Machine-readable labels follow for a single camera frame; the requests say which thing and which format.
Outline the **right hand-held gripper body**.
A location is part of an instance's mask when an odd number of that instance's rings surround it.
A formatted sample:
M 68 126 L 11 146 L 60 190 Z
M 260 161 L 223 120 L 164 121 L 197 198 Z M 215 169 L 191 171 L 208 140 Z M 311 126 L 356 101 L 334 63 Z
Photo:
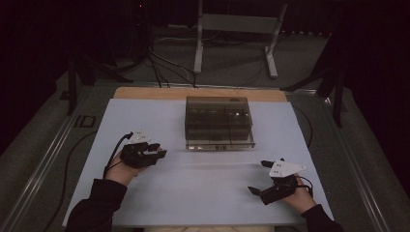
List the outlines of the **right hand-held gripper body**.
M 276 159 L 273 167 L 269 169 L 269 176 L 273 180 L 273 185 L 261 190 L 258 195 L 265 205 L 269 205 L 293 194 L 298 187 L 295 174 L 305 170 L 306 167 L 301 164 Z

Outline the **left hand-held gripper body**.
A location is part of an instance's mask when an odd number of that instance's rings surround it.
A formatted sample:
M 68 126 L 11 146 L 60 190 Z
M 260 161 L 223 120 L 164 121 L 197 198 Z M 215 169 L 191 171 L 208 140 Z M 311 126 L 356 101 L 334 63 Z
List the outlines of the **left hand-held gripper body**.
M 137 130 L 124 135 L 128 139 L 128 143 L 123 147 L 120 158 L 122 162 L 132 168 L 142 168 L 155 165 L 159 159 L 153 159 L 149 152 L 151 138 L 143 131 Z

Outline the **smoky transparent drawer organizer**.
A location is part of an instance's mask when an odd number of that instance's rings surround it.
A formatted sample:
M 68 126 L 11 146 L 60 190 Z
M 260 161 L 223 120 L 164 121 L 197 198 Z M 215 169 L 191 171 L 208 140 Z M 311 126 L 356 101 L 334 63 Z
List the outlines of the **smoky transparent drawer organizer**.
M 249 102 L 243 97 L 187 97 L 186 148 L 228 151 L 253 148 Z

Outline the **person's right hand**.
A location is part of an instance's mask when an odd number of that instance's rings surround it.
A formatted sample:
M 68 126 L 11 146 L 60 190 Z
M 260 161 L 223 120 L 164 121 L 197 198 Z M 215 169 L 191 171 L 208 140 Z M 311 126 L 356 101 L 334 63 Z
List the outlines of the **person's right hand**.
M 297 176 L 296 180 L 298 184 L 301 185 L 300 188 L 296 188 L 295 192 L 287 197 L 283 198 L 283 201 L 290 205 L 299 214 L 303 214 L 309 209 L 316 206 L 316 202 L 313 200 L 312 196 L 308 193 L 308 190 L 304 187 L 303 180 Z

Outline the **person's left hand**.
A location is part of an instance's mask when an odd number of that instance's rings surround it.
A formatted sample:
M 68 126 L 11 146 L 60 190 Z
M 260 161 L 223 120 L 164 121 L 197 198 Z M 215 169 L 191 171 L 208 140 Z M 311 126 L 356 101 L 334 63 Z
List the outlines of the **person's left hand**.
M 120 158 L 120 153 L 118 153 L 108 166 L 108 170 L 104 177 L 106 180 L 114 181 L 127 187 L 132 179 L 137 177 L 144 170 L 146 170 L 146 167 L 132 168 L 125 165 Z

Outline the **black tripod stand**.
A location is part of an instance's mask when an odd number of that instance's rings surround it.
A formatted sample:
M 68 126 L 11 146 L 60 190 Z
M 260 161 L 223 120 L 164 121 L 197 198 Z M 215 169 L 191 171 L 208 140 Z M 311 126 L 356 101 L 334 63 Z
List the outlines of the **black tripod stand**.
M 331 93 L 334 93 L 333 118 L 340 128 L 342 127 L 341 104 L 344 73 L 351 46 L 350 32 L 348 23 L 345 20 L 341 21 L 328 39 L 310 75 L 299 82 L 281 88 L 281 91 L 294 92 L 321 79 L 322 82 L 315 94 L 318 98 L 328 98 Z
M 67 54 L 68 61 L 68 91 L 64 97 L 69 101 L 69 108 L 67 115 L 73 114 L 77 106 L 77 79 L 80 78 L 82 83 L 87 86 L 92 86 L 96 82 L 94 77 L 94 70 L 105 74 L 111 79 L 114 79 L 122 83 L 132 83 L 130 79 L 127 79 L 121 75 L 126 71 L 130 71 L 139 65 L 147 56 L 148 51 L 151 48 L 151 41 L 144 41 L 137 39 L 132 41 L 132 63 L 122 68 L 111 69 L 104 65 L 102 62 L 90 56 L 84 48 L 82 48 L 78 42 L 70 41 Z

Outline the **white metal stand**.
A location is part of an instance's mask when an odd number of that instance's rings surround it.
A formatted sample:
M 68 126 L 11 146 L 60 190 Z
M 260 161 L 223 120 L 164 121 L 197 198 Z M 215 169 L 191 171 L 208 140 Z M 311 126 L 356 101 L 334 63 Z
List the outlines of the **white metal stand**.
M 204 0 L 198 0 L 197 39 L 193 71 L 195 73 L 202 72 L 204 30 L 271 34 L 272 41 L 269 45 L 264 47 L 264 54 L 270 77 L 277 78 L 278 70 L 275 62 L 275 49 L 288 4 L 280 4 L 277 16 L 263 17 L 250 15 L 206 14 L 203 12 L 203 1 Z

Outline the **metal floor rail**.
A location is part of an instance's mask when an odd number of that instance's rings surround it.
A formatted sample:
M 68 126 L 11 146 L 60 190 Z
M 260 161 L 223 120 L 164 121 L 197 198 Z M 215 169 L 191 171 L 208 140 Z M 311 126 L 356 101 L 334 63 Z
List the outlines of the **metal floor rail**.
M 343 131 L 343 128 L 340 128 L 334 120 L 334 105 L 329 98 L 320 98 L 319 100 L 321 101 L 321 106 L 324 110 L 324 114 L 326 115 L 326 118 L 331 125 L 332 132 L 336 136 L 337 142 L 341 147 L 342 156 L 345 159 L 346 165 L 348 166 L 355 186 L 362 198 L 375 232 L 391 232 L 391 229 L 381 212 L 374 194 L 366 181 L 366 177 L 360 168 L 360 165 L 355 157 L 355 153 L 348 143 L 347 136 Z
M 73 126 L 77 112 L 53 95 L 0 157 L 0 232 L 15 232 Z

